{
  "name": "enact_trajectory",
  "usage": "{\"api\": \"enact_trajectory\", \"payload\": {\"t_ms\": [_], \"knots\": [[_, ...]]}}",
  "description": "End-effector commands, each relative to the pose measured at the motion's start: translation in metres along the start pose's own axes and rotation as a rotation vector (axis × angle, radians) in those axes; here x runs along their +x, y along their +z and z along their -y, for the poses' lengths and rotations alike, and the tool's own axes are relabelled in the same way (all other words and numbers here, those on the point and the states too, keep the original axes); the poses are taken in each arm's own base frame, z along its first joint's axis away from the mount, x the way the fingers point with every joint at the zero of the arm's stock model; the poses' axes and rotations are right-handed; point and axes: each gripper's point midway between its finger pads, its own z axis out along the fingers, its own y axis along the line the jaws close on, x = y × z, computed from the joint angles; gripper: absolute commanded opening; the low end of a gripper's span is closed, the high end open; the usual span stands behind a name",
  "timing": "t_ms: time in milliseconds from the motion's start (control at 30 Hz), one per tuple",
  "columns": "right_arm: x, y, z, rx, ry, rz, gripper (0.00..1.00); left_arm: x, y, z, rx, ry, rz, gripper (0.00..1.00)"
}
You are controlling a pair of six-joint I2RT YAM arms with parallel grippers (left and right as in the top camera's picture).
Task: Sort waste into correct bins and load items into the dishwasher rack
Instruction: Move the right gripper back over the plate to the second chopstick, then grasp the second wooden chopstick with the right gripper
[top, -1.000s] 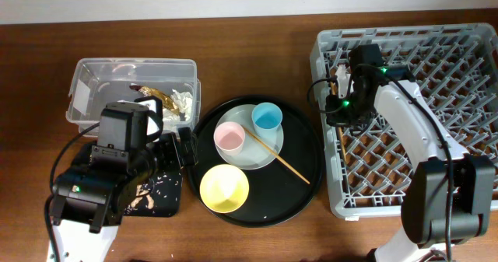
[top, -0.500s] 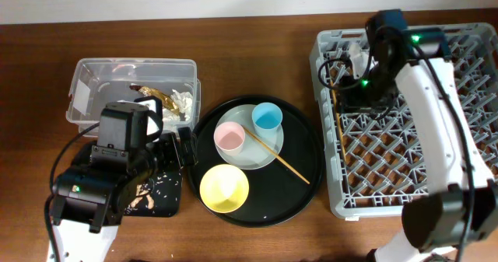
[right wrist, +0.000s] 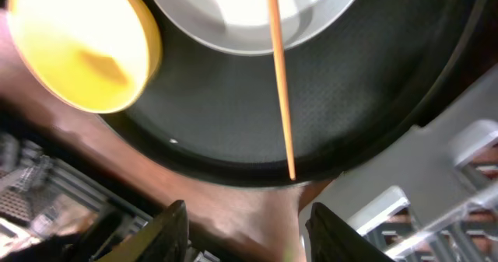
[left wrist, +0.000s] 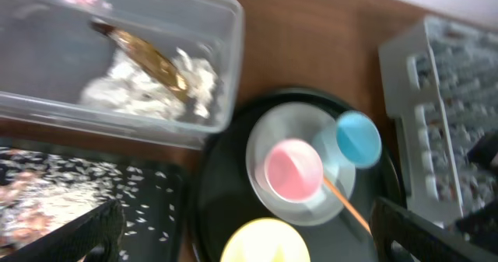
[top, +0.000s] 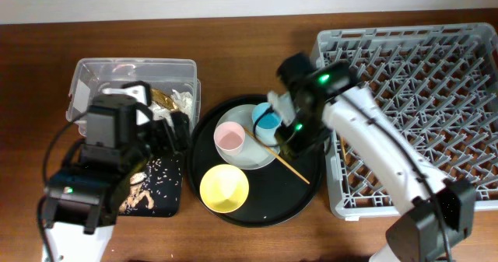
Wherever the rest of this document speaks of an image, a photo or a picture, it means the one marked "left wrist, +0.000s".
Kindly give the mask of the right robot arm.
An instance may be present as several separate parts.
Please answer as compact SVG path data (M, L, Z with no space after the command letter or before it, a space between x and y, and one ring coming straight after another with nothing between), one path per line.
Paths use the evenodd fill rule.
M497 254L497 131L484 134L467 153L471 165L487 172L477 180L479 207L455 222L471 243Z

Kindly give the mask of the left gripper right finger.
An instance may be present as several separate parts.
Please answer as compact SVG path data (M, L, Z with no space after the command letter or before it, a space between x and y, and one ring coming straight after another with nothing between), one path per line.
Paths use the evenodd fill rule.
M445 229L379 197L370 230L379 261L497 260L497 201Z

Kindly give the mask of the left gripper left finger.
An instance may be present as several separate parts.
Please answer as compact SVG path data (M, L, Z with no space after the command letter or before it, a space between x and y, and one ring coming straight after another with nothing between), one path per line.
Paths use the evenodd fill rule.
M1 262L116 262L124 229L125 214L121 203L107 201L3 257Z

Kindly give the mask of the yellow bowl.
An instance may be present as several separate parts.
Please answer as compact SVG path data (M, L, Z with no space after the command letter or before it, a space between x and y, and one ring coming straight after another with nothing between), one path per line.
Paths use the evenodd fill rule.
M220 262L310 262L307 245L288 223L258 218L241 226L228 240Z

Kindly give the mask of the white napkin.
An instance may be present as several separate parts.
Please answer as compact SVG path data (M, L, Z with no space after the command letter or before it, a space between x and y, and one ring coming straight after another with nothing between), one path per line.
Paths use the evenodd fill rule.
M209 118L218 75L208 60L193 58L177 49L173 64L186 77L187 100L194 104L193 114ZM107 74L94 79L80 93L79 104L165 120L176 120L187 113L188 102L178 99L170 88L150 77L123 50L114 53Z

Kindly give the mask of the gold foil wrapper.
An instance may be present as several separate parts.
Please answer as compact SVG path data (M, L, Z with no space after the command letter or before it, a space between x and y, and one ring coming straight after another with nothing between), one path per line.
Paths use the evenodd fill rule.
M190 86L187 79L151 43L99 19L92 19L89 24L93 30L111 38L144 72L166 87L177 99L188 101Z

